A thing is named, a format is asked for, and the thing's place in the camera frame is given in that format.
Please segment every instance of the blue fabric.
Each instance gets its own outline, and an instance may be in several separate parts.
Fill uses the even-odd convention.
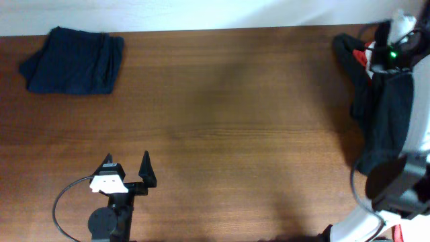
[[[123,48],[122,37],[57,27],[19,72],[34,93],[108,94],[114,89]]]

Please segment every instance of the black fabric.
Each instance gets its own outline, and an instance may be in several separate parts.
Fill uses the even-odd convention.
[[[388,161],[378,151],[403,148],[409,129],[413,102],[413,78],[409,73],[396,75],[375,73],[368,85],[366,70],[354,58],[354,49],[363,50],[364,43],[347,34],[333,40],[333,50],[355,88],[351,117],[357,120],[365,147],[358,170],[365,175],[377,165]]]
[[[121,37],[57,27],[19,72],[31,92],[107,94],[114,88],[123,48]]]

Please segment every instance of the brown surface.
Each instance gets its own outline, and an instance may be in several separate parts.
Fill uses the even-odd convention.
[[[0,38],[0,240],[66,241],[56,195],[107,153],[137,181],[144,150],[159,186],[136,199],[137,241],[256,241],[343,219],[355,207],[345,160],[363,141],[331,40],[358,27],[120,34],[114,93],[97,96],[28,93],[17,64],[44,37]],[[89,241],[106,204],[85,182],[58,220]]]

